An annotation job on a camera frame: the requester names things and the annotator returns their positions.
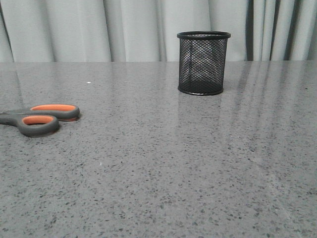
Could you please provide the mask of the grey and orange scissors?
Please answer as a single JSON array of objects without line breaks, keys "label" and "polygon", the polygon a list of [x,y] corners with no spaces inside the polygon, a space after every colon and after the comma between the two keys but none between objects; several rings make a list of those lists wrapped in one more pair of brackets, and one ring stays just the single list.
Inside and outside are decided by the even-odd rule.
[{"label": "grey and orange scissors", "polygon": [[26,136],[39,136],[58,130],[60,120],[73,120],[79,116],[78,106],[45,104],[3,112],[0,123],[15,126]]}]

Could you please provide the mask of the black mesh pen bucket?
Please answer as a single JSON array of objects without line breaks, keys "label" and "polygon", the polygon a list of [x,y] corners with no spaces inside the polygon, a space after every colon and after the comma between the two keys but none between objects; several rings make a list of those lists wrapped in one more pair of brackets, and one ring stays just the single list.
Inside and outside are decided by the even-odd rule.
[{"label": "black mesh pen bucket", "polygon": [[180,32],[178,90],[199,96],[223,92],[228,32]]}]

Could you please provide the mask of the grey pleated curtain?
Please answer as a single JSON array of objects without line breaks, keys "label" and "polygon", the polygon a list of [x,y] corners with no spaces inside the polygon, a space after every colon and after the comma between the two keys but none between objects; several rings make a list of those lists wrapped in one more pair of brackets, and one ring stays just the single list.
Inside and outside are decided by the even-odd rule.
[{"label": "grey pleated curtain", "polygon": [[207,30],[228,61],[317,58],[314,0],[3,0],[0,60],[177,61],[177,33]]}]

